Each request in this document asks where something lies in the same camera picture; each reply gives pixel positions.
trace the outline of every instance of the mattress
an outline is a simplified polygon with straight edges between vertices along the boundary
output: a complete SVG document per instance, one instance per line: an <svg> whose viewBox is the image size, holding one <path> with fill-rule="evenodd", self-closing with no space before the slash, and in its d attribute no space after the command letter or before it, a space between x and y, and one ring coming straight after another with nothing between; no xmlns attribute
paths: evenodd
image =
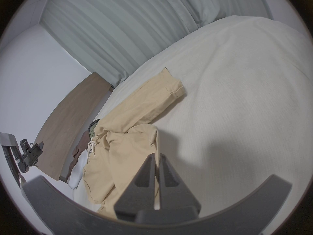
<svg viewBox="0 0 313 235"><path fill-rule="evenodd" d="M233 205L276 174L293 185L263 231L271 234L313 174L312 52L303 35L280 22L224 18L144 63L115 88L96 119L166 67L186 96L153 124L160 152L200 201L200 217Z"/></svg>

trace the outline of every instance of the beige garment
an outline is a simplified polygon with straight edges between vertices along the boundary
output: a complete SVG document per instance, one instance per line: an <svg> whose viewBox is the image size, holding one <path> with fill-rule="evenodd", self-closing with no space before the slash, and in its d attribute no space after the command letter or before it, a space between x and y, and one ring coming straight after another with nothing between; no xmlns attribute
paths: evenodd
<svg viewBox="0 0 313 235"><path fill-rule="evenodd" d="M102 204L99 213L116 217L115 202L149 154L155 153L158 166L157 127L149 123L184 93L164 68L98 122L83 180L89 200Z"/></svg>

